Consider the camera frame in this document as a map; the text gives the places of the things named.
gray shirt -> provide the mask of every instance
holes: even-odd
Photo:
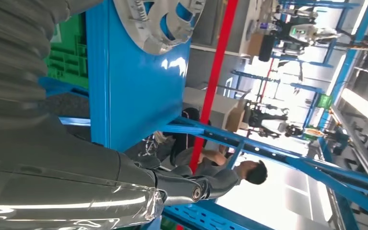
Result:
[[[193,148],[188,148],[177,155],[175,162],[177,165],[189,165],[192,155],[193,155]],[[198,164],[197,170],[195,171],[195,175],[215,176],[221,170],[227,168],[231,158],[232,156],[226,160],[226,163],[224,165],[221,166],[214,166],[212,165],[213,161],[204,158],[202,162]],[[240,182],[241,180],[238,179],[236,185],[240,184]]]

white machine part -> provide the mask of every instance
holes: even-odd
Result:
[[[143,51],[161,55],[186,43],[191,36],[206,0],[114,0],[119,18],[132,40]],[[177,14],[179,5],[191,16]],[[166,28],[161,22],[166,20]]]
[[[291,27],[289,36],[300,42],[313,45],[318,40],[338,38],[341,34],[332,28],[319,27],[313,24],[301,24]]]

blue metal beam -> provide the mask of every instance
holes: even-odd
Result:
[[[235,162],[237,158],[239,157],[240,153],[242,152],[243,147],[245,146],[245,142],[241,141],[241,143],[236,147],[236,150],[234,154],[232,155],[232,158],[230,159],[227,168],[233,169],[235,166]]]
[[[298,159],[288,158],[287,161],[298,168],[300,171],[306,173],[310,177],[314,178],[317,181],[321,181],[333,189],[335,192],[339,193],[340,195],[346,197],[349,200],[352,200],[360,207],[366,209],[368,211],[368,197],[357,192],[355,190],[349,189],[345,184],[335,180],[331,176],[312,168],[311,166],[307,165],[306,163],[299,161]]]
[[[332,154],[328,149],[328,145],[326,144],[323,138],[319,139],[320,148],[322,151],[322,155],[326,162],[333,162]],[[347,230],[359,230],[359,226],[357,225],[357,220],[353,215],[352,209],[350,208],[350,202],[339,193],[335,194],[335,198],[337,200],[337,205],[341,212],[341,218],[344,222],[345,229]]]
[[[109,100],[109,8],[108,1],[88,10],[86,15],[88,76],[92,119],[91,139],[110,147]]]
[[[308,109],[307,117],[305,118],[304,124],[302,125],[302,132],[310,125],[311,119],[315,113],[315,107],[317,106],[318,100],[320,99],[320,94],[315,93],[314,98],[312,99],[310,108]]]
[[[203,128],[194,126],[181,126],[181,125],[166,125],[162,129],[160,129],[160,131],[168,133],[187,133],[191,135],[198,135],[204,133]]]

metal rack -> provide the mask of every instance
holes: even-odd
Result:
[[[61,118],[63,124],[67,125],[84,125],[90,124],[89,119]],[[345,225],[352,225],[354,221],[349,207],[350,201],[358,204],[360,207],[368,211],[368,175],[346,170],[334,164],[324,161],[314,160],[303,157],[292,151],[284,150],[278,147],[270,146],[262,142],[248,139],[240,135],[221,130],[215,127],[206,126],[199,122],[179,117],[175,120],[175,124],[167,125],[161,131],[188,133],[200,138],[215,141],[219,144],[235,148],[234,158],[241,152],[260,156],[267,160],[276,161],[287,167],[300,170],[310,177],[323,182],[336,193],[336,199],[342,212],[342,218]],[[331,153],[322,142],[323,159],[331,161]],[[363,157],[362,162],[368,166],[368,158]],[[215,204],[213,201],[204,201],[192,205],[180,205],[166,207],[164,216],[176,221],[184,227],[192,230],[197,229],[224,229],[224,230],[248,230],[270,228],[263,226],[253,220],[234,213],[224,207]]]
[[[346,16],[349,12],[349,10],[354,9],[355,7],[360,6],[360,4],[358,3],[351,3],[348,2],[347,0],[345,2],[334,2],[334,1],[325,1],[325,0],[320,0],[320,1],[314,1],[314,0],[279,0],[280,4],[283,4],[284,6],[288,6],[288,5],[294,5],[295,7],[303,7],[303,6],[308,6],[308,7],[326,7],[326,8],[332,8],[332,9],[341,9],[341,16],[339,18],[339,21],[336,25],[336,29],[337,30],[341,30],[342,29],[342,25],[346,19]],[[336,49],[337,42],[336,39],[334,39],[329,45],[327,46],[319,46],[320,48],[326,48],[327,52],[325,54],[324,60],[323,62],[306,62],[303,60],[300,60],[298,58],[294,58],[294,57],[288,57],[288,56],[272,56],[273,58],[279,58],[280,60],[289,60],[289,61],[297,61],[300,63],[308,63],[314,66],[322,66],[322,67],[327,67],[327,68],[332,68],[333,66],[330,65],[328,62],[331,58],[332,52],[334,49]]]
[[[240,82],[242,77],[245,77],[245,78],[261,80],[262,82],[263,81],[271,81],[271,82],[275,82],[277,84],[281,83],[281,80],[276,80],[276,79],[271,79],[271,78],[264,78],[264,77],[261,77],[261,76],[256,76],[256,75],[253,75],[253,74],[249,74],[249,73],[245,73],[245,72],[241,72],[241,71],[237,71],[237,70],[232,70],[231,73],[234,74],[234,75],[239,76],[238,82]],[[314,92],[314,97],[313,97],[313,99],[311,101],[311,104],[309,106],[307,117],[304,120],[304,123],[303,123],[303,126],[302,126],[302,129],[303,129],[303,132],[304,132],[304,130],[310,125],[310,121],[311,121],[312,117],[315,114],[315,107],[318,104],[318,101],[319,101],[321,95],[324,92],[321,88],[308,86],[308,85],[302,85],[302,84],[298,84],[298,83],[291,83],[290,86]]]

green crate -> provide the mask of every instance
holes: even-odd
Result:
[[[87,42],[84,14],[56,27],[51,52],[45,59],[48,77],[88,89]]]

